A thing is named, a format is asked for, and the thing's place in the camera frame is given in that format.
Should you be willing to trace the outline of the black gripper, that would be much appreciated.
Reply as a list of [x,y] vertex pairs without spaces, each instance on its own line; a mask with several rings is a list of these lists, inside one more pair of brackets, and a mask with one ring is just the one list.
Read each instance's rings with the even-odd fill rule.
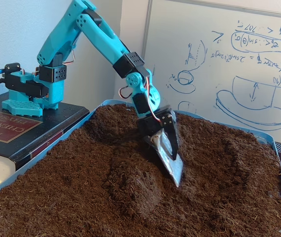
[[176,127],[176,115],[170,106],[164,106],[154,112],[156,120],[152,114],[137,120],[137,126],[142,137],[153,136],[161,129],[167,134],[172,148],[172,159],[176,160],[178,152],[178,134]]

